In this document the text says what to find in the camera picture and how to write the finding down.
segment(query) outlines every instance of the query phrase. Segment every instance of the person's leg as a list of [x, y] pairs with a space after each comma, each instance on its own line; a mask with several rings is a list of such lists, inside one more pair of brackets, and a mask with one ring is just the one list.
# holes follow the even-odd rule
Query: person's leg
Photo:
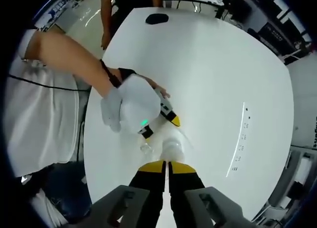
[[129, 15], [129, 12], [120, 11], [120, 9], [111, 16], [110, 34], [111, 38], [115, 35], [124, 19]]
[[91, 207], [83, 162], [56, 164], [43, 188], [46, 196], [69, 223], [84, 218]]

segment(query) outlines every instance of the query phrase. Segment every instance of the green led light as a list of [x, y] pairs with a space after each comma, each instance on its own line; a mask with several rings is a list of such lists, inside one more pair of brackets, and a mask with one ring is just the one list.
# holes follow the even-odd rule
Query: green led light
[[141, 125], [145, 125], [146, 123], [148, 123], [148, 120], [144, 120]]

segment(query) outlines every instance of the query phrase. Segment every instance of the round white table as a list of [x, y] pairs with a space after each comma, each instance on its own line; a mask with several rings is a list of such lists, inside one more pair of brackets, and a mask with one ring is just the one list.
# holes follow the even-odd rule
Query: round white table
[[[166, 13], [169, 21], [146, 24], [156, 12]], [[140, 150], [140, 135], [114, 133], [103, 124], [101, 97], [93, 89], [84, 133], [92, 201], [128, 185], [138, 167], [159, 159], [163, 139], [173, 134], [182, 143], [184, 162], [196, 169], [204, 185], [238, 203], [251, 220], [274, 190], [289, 153], [294, 112], [286, 66], [229, 23], [162, 8], [133, 10], [103, 60], [165, 87], [181, 127], [179, 132], [171, 123], [163, 124], [151, 138], [149, 158]]]

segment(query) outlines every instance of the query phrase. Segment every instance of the white shirt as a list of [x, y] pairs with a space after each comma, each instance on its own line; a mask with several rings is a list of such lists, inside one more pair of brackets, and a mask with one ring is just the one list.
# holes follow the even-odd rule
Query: white shirt
[[[19, 48], [24, 57], [35, 30], [28, 30]], [[47, 67], [32, 67], [17, 56], [10, 74], [49, 86], [77, 89], [72, 75]], [[76, 144], [78, 92], [50, 89], [8, 78], [5, 92], [4, 134], [16, 177], [54, 163], [67, 163]]]

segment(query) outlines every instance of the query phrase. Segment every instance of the white wall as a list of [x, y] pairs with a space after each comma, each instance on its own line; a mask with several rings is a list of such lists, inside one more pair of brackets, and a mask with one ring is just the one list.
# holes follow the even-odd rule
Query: white wall
[[294, 94], [292, 144], [316, 146], [317, 131], [317, 52], [288, 66]]

